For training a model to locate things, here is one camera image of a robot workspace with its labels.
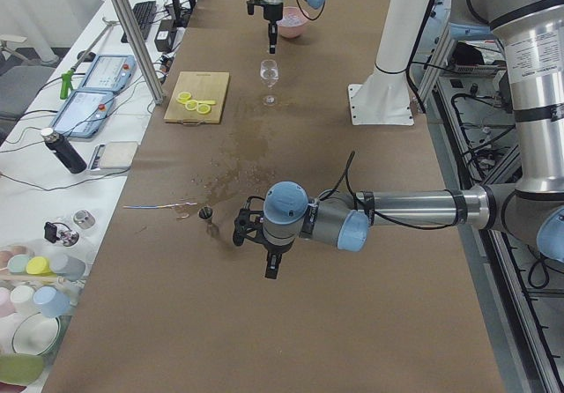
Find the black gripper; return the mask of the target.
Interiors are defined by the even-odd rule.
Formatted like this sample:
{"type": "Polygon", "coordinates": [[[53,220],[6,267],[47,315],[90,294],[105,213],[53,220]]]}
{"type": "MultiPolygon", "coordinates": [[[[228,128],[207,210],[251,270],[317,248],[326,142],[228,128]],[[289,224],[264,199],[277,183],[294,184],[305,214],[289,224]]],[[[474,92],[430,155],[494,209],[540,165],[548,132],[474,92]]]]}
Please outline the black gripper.
{"type": "Polygon", "coordinates": [[[276,53],[278,42],[278,25],[277,22],[282,19],[282,4],[263,5],[263,18],[270,21],[268,23],[269,53],[276,53]]]}
{"type": "Polygon", "coordinates": [[[279,266],[282,261],[282,254],[289,251],[293,245],[293,241],[285,245],[276,245],[266,241],[264,247],[267,250],[266,267],[264,276],[268,279],[276,279],[278,277],[279,266]]]}

